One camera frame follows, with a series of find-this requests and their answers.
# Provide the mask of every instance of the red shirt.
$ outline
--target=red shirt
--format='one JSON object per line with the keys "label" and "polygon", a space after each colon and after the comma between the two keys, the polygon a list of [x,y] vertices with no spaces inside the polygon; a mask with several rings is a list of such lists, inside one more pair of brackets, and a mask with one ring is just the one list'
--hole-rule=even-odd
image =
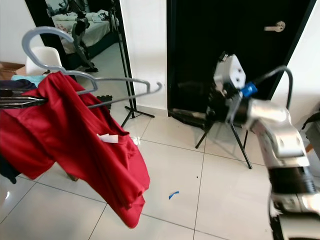
{"label": "red shirt", "polygon": [[[83,89],[71,77],[52,73],[38,89],[26,93],[47,98],[47,103],[2,110],[0,152],[31,179],[58,162],[67,173],[86,181],[134,228],[150,183],[145,162],[107,107],[86,107],[101,102],[90,93],[77,95]],[[118,135],[118,143],[103,142],[97,134]]]}

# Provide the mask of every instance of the metal hanger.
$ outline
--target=metal hanger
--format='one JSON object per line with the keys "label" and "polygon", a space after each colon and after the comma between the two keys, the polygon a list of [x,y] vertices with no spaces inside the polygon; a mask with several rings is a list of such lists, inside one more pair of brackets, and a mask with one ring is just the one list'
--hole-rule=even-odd
{"label": "metal hanger", "polygon": [[96,108],[96,107],[100,107],[103,105],[110,105],[112,103],[116,103],[116,102],[120,102],[120,101],[124,101],[124,100],[129,100],[129,99],[134,99],[137,97],[141,97],[141,96],[145,96],[145,95],[149,95],[149,94],[154,94],[156,92],[158,92],[161,88],[162,88],[162,84],[160,82],[157,82],[156,84],[158,85],[158,88],[154,91],[150,91],[150,83],[148,81],[145,80],[140,80],[140,79],[135,79],[135,78],[129,78],[129,77],[124,77],[124,78],[104,78],[104,77],[93,77],[92,75],[86,73],[86,72],[82,72],[82,71],[76,71],[76,70],[66,70],[64,67],[62,66],[51,66],[51,65],[46,65],[43,64],[39,61],[39,59],[36,57],[36,55],[32,52],[31,48],[30,48],[30,42],[31,40],[40,34],[55,34],[58,35],[62,38],[65,38],[68,42],[73,43],[74,39],[67,34],[66,32],[52,27],[52,26],[39,26],[36,27],[32,30],[29,30],[22,38],[22,48],[24,50],[24,52],[27,54],[27,56],[39,67],[44,68],[44,69],[49,69],[49,70],[58,70],[61,73],[63,73],[64,75],[75,75],[75,76],[81,76],[84,78],[87,78],[91,81],[92,83],[92,89],[90,90],[82,90],[82,91],[77,91],[78,95],[81,94],[87,94],[87,93],[92,93],[96,90],[98,90],[98,86],[97,86],[97,82],[102,82],[102,81],[124,81],[124,82],[133,82],[133,83],[140,83],[140,84],[145,84],[146,85],[146,92],[144,93],[140,93],[137,95],[133,95],[133,96],[128,96],[128,97],[124,97],[124,98],[120,98],[120,99],[115,99],[115,100],[111,100],[111,101],[106,101],[106,102],[102,102],[99,104],[94,104],[94,105],[89,105],[88,108]]}

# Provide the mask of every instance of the black door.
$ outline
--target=black door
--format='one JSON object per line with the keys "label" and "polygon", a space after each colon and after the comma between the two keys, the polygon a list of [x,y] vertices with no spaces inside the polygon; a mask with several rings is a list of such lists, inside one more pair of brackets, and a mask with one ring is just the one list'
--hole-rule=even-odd
{"label": "black door", "polygon": [[[168,24],[176,24],[168,26],[168,108],[196,112],[206,110],[213,68],[223,51],[237,55],[247,82],[286,65],[315,4],[315,0],[169,2]],[[265,28],[277,23],[285,24],[282,31]],[[254,97],[270,99],[277,81],[279,76],[265,81]]]}

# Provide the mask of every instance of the clothing label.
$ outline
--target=clothing label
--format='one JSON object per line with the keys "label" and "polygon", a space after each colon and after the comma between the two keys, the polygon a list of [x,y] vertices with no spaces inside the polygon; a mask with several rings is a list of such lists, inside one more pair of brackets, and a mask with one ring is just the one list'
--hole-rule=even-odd
{"label": "clothing label", "polygon": [[117,144],[118,143],[118,135],[109,135],[109,133],[104,135],[96,134],[98,138],[105,143]]}

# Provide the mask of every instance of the door lever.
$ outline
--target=door lever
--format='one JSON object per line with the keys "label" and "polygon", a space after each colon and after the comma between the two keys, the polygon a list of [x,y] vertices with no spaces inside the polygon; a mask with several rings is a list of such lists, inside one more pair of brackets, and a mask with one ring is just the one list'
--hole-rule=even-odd
{"label": "door lever", "polygon": [[286,27],[286,23],[284,21],[278,21],[275,26],[265,26],[265,31],[275,31],[277,33],[282,32]]}

